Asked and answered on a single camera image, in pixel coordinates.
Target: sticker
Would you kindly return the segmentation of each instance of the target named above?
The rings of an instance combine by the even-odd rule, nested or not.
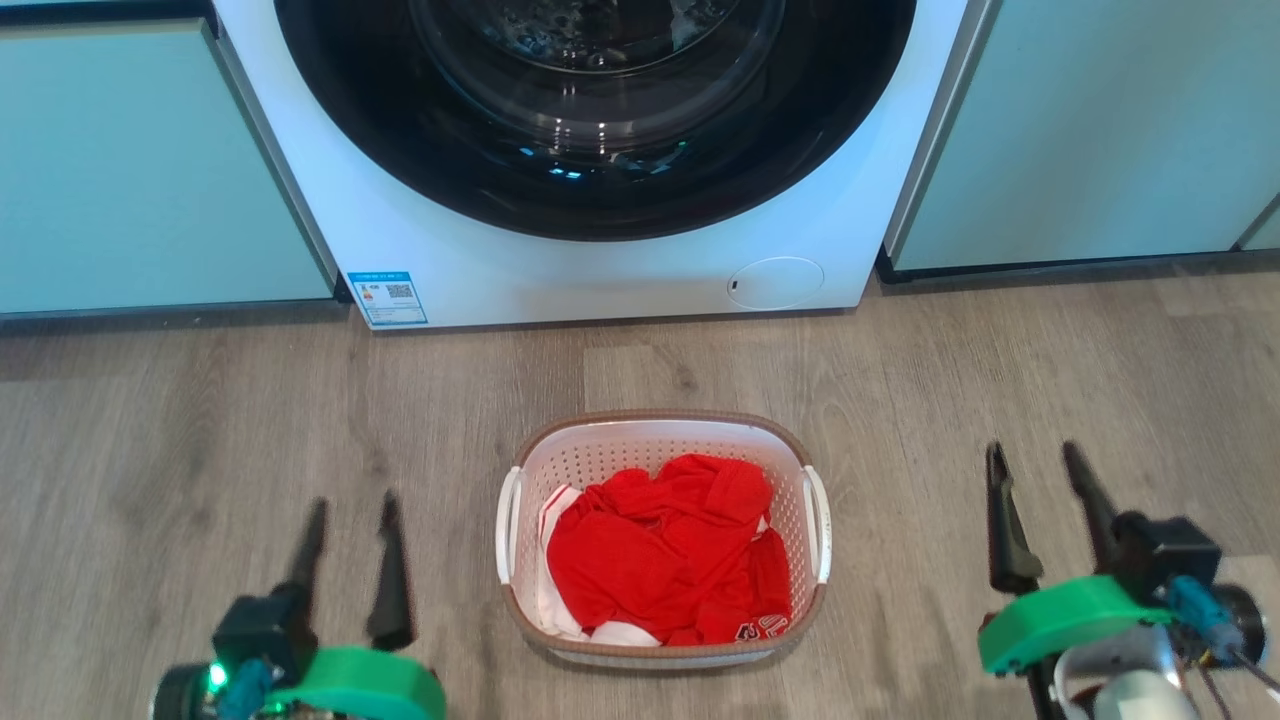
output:
[[[760,632],[755,629],[755,623],[742,623],[737,626],[737,635],[733,637],[735,642],[748,642],[760,638]]]
[[[347,273],[369,324],[425,325],[426,313],[408,273]]]

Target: washing machine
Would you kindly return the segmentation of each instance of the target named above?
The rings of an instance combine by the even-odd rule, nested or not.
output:
[[[850,307],[964,0],[215,0],[375,329]]]

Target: blue connector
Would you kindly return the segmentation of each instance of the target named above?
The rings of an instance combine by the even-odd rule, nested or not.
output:
[[[274,682],[266,662],[256,657],[246,660],[218,701],[218,720],[250,720],[266,703],[266,693]]]
[[[1231,623],[1222,603],[1194,578],[1176,575],[1165,585],[1165,602],[1204,641],[1224,665],[1235,665],[1234,652],[1244,651],[1244,633]]]

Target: wooden floor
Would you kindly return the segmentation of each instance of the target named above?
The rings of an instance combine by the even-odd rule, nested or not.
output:
[[[388,487],[410,523],[410,652],[456,719],[1030,717],[975,650],[1004,602],[987,587],[993,438],[1050,582],[1092,566],[1059,461],[1076,438],[1121,507],[1192,514],[1280,612],[1280,274],[873,288],[846,314],[603,328],[269,319],[0,327],[0,717],[142,717],[164,667],[209,656],[230,598],[269,589],[319,495],[317,630],[361,642]],[[506,616],[493,515],[513,454],[549,420],[643,406],[767,415],[813,452],[835,562],[788,656],[590,673]],[[1275,716],[1260,687],[1222,685],[1236,717]]]

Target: cabinet door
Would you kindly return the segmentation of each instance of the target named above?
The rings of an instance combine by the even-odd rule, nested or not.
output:
[[[201,19],[0,29],[0,313],[332,296]]]
[[[1000,6],[900,270],[1228,250],[1280,186],[1280,3]]]

